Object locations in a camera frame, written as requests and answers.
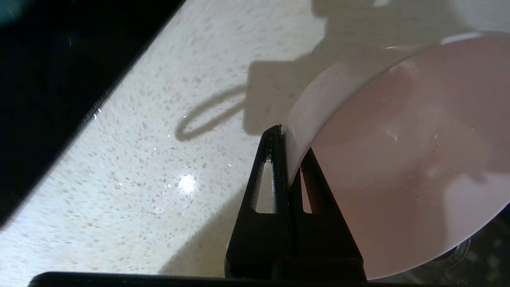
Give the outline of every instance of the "speckled countertop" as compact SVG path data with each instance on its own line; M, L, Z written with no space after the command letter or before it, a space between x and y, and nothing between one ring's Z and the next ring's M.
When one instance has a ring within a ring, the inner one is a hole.
M187 1L0 232L0 285L222 276L259 136L313 78L360 46L510 31L490 2Z

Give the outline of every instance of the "black object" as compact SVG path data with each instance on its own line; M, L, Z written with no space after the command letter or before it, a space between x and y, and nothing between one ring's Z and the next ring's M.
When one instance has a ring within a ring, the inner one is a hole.
M0 226L182 2L35 0L0 28Z
M225 257L226 279L49 272L29 287L416 286L367 283L361 254L312 150L301 164L312 214L303 212L299 172L286 187L284 159L281 126L274 126L257 150ZM275 214L255 211L266 161L273 165Z

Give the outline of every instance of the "white quartz countertop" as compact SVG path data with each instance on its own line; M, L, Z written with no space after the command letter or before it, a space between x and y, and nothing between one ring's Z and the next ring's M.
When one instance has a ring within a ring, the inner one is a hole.
M509 12L506 0L188 0L0 230L0 286L45 271L223 276L260 135L321 71L361 46L510 31Z

